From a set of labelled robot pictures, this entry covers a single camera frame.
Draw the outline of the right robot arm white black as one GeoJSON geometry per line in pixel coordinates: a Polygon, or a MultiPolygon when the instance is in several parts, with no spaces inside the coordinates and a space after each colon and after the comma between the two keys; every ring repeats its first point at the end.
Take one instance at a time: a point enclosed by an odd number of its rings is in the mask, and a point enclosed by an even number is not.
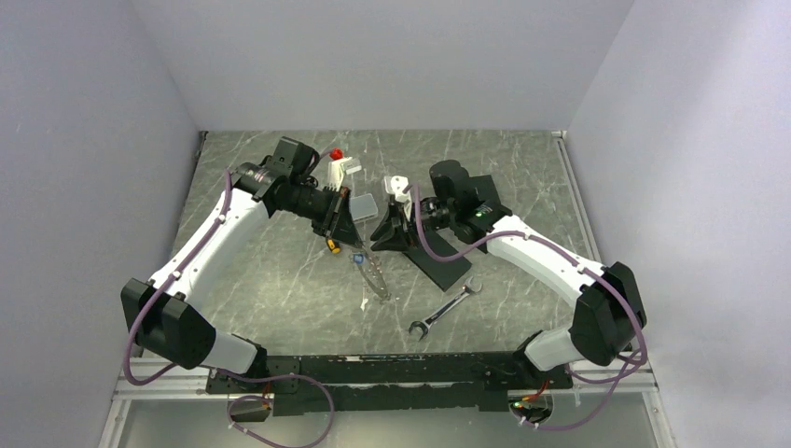
{"type": "Polygon", "coordinates": [[[514,374],[526,387],[550,370],[587,360],[629,371],[647,361],[645,308],[633,271],[605,266],[557,245],[502,204],[490,175],[471,175],[445,160],[429,170],[433,195],[423,196],[404,176],[387,176],[384,218],[371,239],[375,251],[404,254],[438,287],[449,289],[471,268],[479,250],[507,261],[558,294],[573,310],[570,324],[539,331],[517,350],[514,374]]]}

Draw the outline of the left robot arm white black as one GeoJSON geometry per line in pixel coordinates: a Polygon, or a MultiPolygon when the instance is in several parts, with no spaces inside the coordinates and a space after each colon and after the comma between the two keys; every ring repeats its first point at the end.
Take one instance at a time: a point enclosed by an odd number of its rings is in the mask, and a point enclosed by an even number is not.
{"type": "Polygon", "coordinates": [[[282,137],[262,162],[225,172],[216,205],[177,254],[146,280],[132,278],[121,290],[129,332],[122,365],[127,380],[145,384],[131,369],[132,349],[139,346],[172,366],[222,371],[246,392],[266,384],[267,350],[217,329],[200,309],[216,278],[279,212],[310,220],[322,238],[362,247],[350,210],[351,192],[342,184],[360,169],[357,159],[338,149],[319,153],[282,137]]]}

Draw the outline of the numbered metal ring disc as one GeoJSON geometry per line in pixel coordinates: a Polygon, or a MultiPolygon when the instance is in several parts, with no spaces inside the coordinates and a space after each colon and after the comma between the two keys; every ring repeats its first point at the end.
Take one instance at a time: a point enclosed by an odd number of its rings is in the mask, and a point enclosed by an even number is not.
{"type": "Polygon", "coordinates": [[[358,252],[366,256],[366,263],[363,266],[356,265],[366,284],[380,301],[389,301],[391,299],[391,293],[384,279],[380,261],[372,252],[364,247],[358,252]]]}

